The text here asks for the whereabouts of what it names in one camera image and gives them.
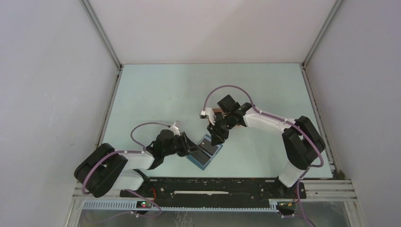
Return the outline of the blue card holder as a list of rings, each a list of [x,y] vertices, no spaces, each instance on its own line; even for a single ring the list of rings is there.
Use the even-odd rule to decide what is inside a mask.
[[[200,142],[198,143],[198,146],[200,146],[200,143],[202,142],[203,139],[207,139],[207,140],[209,140],[209,141],[211,142],[211,137],[210,137],[209,135],[205,135],[205,136],[200,140]],[[223,148],[223,145],[220,144],[220,145],[217,145],[217,146],[219,146],[219,150],[218,150],[218,152],[219,152],[219,151]],[[196,164],[195,164],[195,165],[196,165],[198,168],[200,168],[201,170],[205,170],[205,169],[207,168],[207,166],[211,163],[211,161],[217,156],[218,152],[216,152],[213,156],[211,156],[211,155],[207,154],[203,149],[201,149],[201,151],[204,152],[206,155],[208,155],[208,156],[210,157],[210,160],[209,160],[208,164],[207,164],[206,166],[204,166],[204,167],[198,166],[198,165],[196,165]],[[192,160],[191,160],[191,155],[188,155],[188,156],[187,156],[187,159],[190,160],[190,161],[192,162]]]

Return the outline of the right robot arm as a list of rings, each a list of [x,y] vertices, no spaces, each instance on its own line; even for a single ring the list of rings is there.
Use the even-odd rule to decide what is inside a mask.
[[[324,163],[322,152],[326,145],[308,117],[279,117],[258,110],[250,102],[240,105],[230,95],[221,99],[218,106],[219,112],[208,107],[200,112],[200,118],[209,121],[207,130],[213,146],[223,144],[230,130],[236,126],[276,133],[283,139],[288,163],[275,184],[275,192],[279,197],[286,198],[293,193],[294,184],[303,178],[316,159]]]

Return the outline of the dark card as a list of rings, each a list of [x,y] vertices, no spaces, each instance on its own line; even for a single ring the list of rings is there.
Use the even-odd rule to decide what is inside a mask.
[[[191,160],[194,164],[204,167],[208,164],[210,157],[202,151],[197,151],[191,154]]]

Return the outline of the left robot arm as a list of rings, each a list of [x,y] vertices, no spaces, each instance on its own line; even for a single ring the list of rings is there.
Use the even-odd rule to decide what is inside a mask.
[[[144,150],[116,150],[109,143],[96,148],[74,171],[74,177],[82,184],[83,194],[95,198],[110,190],[129,189],[138,197],[149,192],[149,183],[141,170],[159,167],[165,157],[186,157],[200,151],[184,132],[162,130]]]

